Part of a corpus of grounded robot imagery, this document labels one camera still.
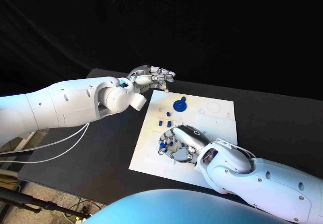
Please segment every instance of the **black curtain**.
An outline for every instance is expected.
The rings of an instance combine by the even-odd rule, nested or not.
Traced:
[[[0,95],[85,78],[92,68],[150,64],[183,81],[321,99],[313,8],[1,0]]]

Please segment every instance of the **robotic hand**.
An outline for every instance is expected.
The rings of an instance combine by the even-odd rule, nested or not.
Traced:
[[[195,163],[195,170],[221,194],[236,194],[255,208],[291,222],[323,223],[321,179],[277,162],[246,158],[239,149],[249,154],[248,150],[222,139],[210,141],[190,126],[170,129],[159,144],[160,155]]]
[[[99,77],[59,82],[42,90],[0,97],[0,146],[24,133],[72,127],[122,112],[140,110],[148,88],[169,92],[174,73],[143,65],[127,77]]]

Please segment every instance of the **floor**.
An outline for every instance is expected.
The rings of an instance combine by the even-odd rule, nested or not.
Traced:
[[[47,133],[47,129],[36,132],[24,149],[36,147],[39,145],[42,138],[46,136],[46,133]],[[6,144],[0,148],[0,151],[13,150],[19,144],[19,141],[20,141],[19,139],[14,139],[13,141],[10,141],[10,144]],[[79,198],[76,196],[69,195],[69,194],[65,195],[63,192],[49,189],[35,183],[26,184],[26,186],[22,189],[22,193],[32,195],[35,198],[37,198],[40,200],[52,201],[53,203],[56,203],[59,206],[62,206],[65,208],[69,208],[72,205],[75,205],[79,202]],[[94,214],[99,210],[97,205],[92,204],[91,202],[84,202],[84,206],[86,207],[88,212],[91,214]],[[71,223],[76,222],[75,216],[71,216],[68,219],[69,219],[69,221],[63,217],[62,212],[42,209],[40,213],[35,214],[32,211],[19,209],[17,207],[11,206],[3,223],[4,224],[19,224],[19,223],[24,223],[24,224],[43,224],[43,223],[71,224]]]

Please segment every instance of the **blue object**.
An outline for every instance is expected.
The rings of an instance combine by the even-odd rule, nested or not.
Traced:
[[[164,148],[164,146],[166,146],[166,145],[164,145],[164,143],[161,142],[161,143],[160,143],[160,150]]]
[[[97,212],[85,223],[285,224],[287,222],[218,196],[189,190],[160,189],[124,197]]]
[[[182,97],[180,100],[176,100],[176,101],[173,102],[173,109],[174,109],[177,112],[183,112],[183,111],[186,110],[187,105],[186,105],[184,101],[186,101],[186,98]]]

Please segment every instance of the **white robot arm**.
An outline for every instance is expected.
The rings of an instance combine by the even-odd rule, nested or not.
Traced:
[[[143,65],[125,78],[99,77],[59,82],[42,90],[0,98],[0,146],[27,132],[72,127],[122,112],[140,110],[148,88],[167,90],[174,73]]]
[[[169,150],[174,142],[177,150]],[[179,126],[160,137],[159,154],[195,163],[209,186],[221,194],[236,194],[249,205],[284,220],[323,223],[323,180],[261,158],[248,159],[238,146],[210,142],[190,126]]]

